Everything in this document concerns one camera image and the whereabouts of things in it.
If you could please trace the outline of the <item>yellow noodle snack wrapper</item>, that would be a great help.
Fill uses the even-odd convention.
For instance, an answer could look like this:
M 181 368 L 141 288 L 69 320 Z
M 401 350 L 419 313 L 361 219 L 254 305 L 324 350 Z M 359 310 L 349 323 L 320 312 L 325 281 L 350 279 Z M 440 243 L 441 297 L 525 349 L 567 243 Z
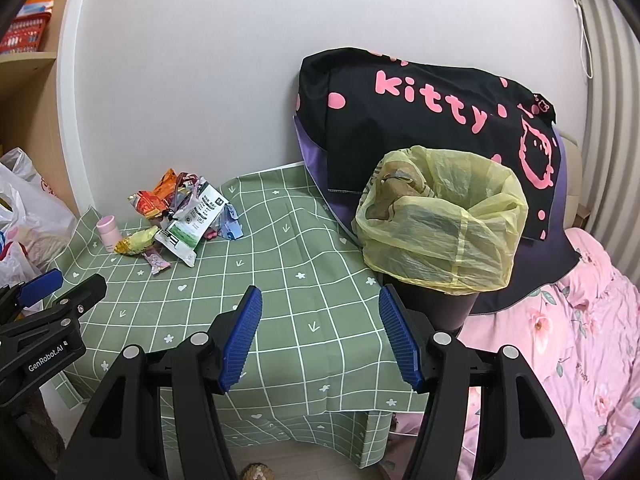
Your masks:
M 137 256 L 150 249 L 155 242 L 155 235 L 160 229 L 151 226 L 119 240 L 114 246 L 114 252 L 124 256 Z

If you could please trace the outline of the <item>blue paper package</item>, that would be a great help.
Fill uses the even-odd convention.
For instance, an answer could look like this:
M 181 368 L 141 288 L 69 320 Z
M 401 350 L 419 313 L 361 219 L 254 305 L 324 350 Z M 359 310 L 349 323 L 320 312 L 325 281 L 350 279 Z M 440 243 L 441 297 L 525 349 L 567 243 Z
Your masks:
M 239 216 L 232 204 L 226 203 L 221 211 L 218 235 L 226 240 L 239 240 L 243 237 L 243 230 Z

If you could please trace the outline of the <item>green white milk carton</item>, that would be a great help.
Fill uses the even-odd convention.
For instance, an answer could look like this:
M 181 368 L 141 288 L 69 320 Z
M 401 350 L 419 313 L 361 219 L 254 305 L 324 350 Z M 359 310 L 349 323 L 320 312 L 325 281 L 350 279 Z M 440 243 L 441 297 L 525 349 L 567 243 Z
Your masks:
M 199 177 L 186 204 L 177 210 L 166 228 L 155 233 L 154 240 L 193 268 L 195 249 L 227 204 L 228 200 L 213 185 Z

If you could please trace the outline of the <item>orange air cushion bag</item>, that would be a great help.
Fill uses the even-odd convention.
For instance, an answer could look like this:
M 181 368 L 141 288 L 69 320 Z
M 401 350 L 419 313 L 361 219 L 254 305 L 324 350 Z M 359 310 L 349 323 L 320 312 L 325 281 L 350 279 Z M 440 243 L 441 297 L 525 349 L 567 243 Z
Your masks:
M 128 197 L 128 202 L 145 219 L 160 218 L 169 209 L 176 183 L 175 170 L 169 168 L 152 191 L 138 191 Z

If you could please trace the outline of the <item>red snack wrapper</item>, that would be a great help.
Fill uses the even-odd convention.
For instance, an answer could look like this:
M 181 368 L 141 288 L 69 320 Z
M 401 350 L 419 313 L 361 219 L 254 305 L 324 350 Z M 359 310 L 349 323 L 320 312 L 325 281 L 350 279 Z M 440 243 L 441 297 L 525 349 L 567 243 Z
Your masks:
M 174 192 L 170 196 L 169 210 L 171 212 L 176 212 L 181 208 L 182 204 L 189 199 L 197 183 L 198 176 L 196 174 L 188 174 L 187 172 L 178 174 Z

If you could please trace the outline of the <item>black trash bin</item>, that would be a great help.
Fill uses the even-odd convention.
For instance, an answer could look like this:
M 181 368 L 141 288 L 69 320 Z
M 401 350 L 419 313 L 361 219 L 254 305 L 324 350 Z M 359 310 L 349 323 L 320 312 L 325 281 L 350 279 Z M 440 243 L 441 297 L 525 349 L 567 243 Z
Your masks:
M 470 315 L 478 293 L 471 295 L 447 295 L 437 290 L 419 287 L 381 274 L 383 285 L 392 285 L 408 310 L 421 312 L 430 320 L 435 330 L 457 336 Z

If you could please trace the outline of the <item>yellow trash bag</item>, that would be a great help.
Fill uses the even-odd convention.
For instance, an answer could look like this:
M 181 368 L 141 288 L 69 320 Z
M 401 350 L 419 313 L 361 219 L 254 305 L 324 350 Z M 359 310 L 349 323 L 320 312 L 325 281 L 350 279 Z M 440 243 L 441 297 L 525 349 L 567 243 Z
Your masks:
M 380 160 L 352 230 L 372 270 L 465 296 L 509 284 L 527 216 L 510 168 L 469 152 L 416 145 Z

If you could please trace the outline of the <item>white plastic shopping bag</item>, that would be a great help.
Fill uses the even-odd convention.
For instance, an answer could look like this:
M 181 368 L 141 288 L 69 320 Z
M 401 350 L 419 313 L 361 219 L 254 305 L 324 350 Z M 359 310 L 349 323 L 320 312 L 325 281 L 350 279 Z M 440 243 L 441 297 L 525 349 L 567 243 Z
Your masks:
M 1 156 L 1 284 L 40 275 L 67 246 L 77 226 L 21 148 Z

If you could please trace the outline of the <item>pink small bottle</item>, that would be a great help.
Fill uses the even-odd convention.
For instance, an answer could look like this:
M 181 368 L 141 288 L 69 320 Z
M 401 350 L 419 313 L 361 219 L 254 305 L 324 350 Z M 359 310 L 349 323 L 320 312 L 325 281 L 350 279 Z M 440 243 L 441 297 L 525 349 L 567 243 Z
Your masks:
M 104 216 L 96 222 L 102 243 L 108 252 L 114 252 L 116 244 L 122 239 L 114 216 Z

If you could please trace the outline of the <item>pink candy wrapper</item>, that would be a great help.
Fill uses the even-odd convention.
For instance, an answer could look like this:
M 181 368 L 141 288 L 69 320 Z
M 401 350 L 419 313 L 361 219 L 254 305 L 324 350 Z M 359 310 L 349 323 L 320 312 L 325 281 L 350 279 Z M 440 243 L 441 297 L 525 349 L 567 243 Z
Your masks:
M 170 268 L 170 263 L 166 261 L 154 247 L 145 249 L 142 252 L 142 257 L 149 263 L 152 275 L 160 274 L 160 272 Z

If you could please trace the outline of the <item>pink floral bedsheet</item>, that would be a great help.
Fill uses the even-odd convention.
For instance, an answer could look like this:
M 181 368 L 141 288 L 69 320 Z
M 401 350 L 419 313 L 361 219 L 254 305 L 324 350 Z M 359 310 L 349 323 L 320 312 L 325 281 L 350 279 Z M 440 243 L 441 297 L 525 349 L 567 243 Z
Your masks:
M 567 276 L 509 309 L 468 318 L 460 340 L 513 344 L 558 412 L 588 479 L 601 479 L 639 422 L 639 292 L 603 246 L 566 230 L 578 253 Z

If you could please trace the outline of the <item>red box on shelf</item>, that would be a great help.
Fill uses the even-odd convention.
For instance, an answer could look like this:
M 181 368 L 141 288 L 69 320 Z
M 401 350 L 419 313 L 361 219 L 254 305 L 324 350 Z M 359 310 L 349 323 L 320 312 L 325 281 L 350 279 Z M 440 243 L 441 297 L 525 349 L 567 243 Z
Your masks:
M 37 52 L 54 7 L 54 0 L 26 0 L 1 40 L 1 53 Z

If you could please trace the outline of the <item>white window blinds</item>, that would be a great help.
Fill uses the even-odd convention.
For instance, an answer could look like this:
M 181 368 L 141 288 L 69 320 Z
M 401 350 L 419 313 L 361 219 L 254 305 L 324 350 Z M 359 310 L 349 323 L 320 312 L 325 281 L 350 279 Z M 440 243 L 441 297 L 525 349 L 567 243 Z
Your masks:
M 591 50 L 580 201 L 587 230 L 639 281 L 639 40 L 614 0 L 580 0 Z

